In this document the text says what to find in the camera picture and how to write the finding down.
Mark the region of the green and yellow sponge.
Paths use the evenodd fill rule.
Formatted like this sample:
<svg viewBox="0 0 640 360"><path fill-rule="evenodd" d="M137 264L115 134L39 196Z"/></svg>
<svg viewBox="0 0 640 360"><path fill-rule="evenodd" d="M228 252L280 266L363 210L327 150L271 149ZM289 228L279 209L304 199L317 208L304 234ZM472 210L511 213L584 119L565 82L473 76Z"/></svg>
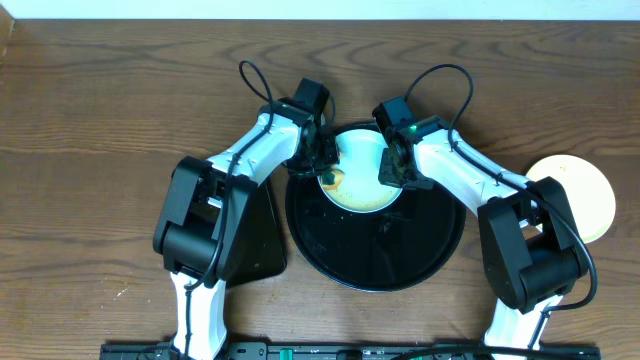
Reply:
<svg viewBox="0 0 640 360"><path fill-rule="evenodd" d="M333 169L319 177L320 185L324 190L335 190L344 180L344 173L339 169Z"/></svg>

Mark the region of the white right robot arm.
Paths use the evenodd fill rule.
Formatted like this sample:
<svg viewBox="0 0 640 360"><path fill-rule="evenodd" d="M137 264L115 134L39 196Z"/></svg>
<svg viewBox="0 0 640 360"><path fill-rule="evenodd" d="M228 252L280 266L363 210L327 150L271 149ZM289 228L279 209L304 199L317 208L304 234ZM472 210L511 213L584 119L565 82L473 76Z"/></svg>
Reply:
<svg viewBox="0 0 640 360"><path fill-rule="evenodd" d="M381 182L439 185L477 217L485 275L498 298L486 345L535 351L552 313L593 300L594 260L558 181L499 166L437 116L375 122L388 145Z"/></svg>

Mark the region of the black rectangular tray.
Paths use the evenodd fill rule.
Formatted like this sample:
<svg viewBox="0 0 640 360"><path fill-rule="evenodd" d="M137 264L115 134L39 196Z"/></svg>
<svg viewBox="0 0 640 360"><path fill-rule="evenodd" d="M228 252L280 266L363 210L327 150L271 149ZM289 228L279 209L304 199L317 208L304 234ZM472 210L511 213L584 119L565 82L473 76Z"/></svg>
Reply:
<svg viewBox="0 0 640 360"><path fill-rule="evenodd" d="M270 178L248 197L228 260L233 265L229 288L274 277L286 269L283 230Z"/></svg>

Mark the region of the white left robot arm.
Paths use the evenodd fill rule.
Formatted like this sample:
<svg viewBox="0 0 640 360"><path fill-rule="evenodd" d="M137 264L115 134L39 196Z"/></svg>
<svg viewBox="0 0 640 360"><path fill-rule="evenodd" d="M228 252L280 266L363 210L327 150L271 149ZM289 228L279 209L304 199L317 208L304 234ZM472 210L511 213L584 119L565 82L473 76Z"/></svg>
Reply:
<svg viewBox="0 0 640 360"><path fill-rule="evenodd" d="M173 359L215 359L227 340L226 288L247 246L277 230L267 186L280 165L321 174L337 161L324 109L330 98L267 102L255 125L226 151L183 158L171 175L154 230L177 295Z"/></svg>

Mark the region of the green plate with stain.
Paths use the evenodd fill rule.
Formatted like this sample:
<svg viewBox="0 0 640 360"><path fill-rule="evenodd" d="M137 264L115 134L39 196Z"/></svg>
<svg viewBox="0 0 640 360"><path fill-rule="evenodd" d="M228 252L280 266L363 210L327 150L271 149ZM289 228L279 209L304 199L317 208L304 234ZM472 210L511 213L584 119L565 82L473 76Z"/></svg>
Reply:
<svg viewBox="0 0 640 360"><path fill-rule="evenodd" d="M336 144L340 162L332 170L344 173L343 182L335 190L327 191L320 185L321 175L318 177L323 193L331 202L354 213L372 213L388 207L400 196L401 188L378 181L382 152L387 148L378 131L347 130L336 136Z"/></svg>

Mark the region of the yellow plate with stain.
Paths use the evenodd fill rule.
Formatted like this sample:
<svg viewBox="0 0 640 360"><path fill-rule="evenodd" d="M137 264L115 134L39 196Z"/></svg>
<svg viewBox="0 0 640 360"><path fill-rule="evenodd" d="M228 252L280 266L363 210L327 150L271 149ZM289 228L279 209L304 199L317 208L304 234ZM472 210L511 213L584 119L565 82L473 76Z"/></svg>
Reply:
<svg viewBox="0 0 640 360"><path fill-rule="evenodd" d="M526 176L534 181L552 177L563 186L584 243L598 240L611 227L615 194L605 175L590 162L573 155L551 155L536 162Z"/></svg>

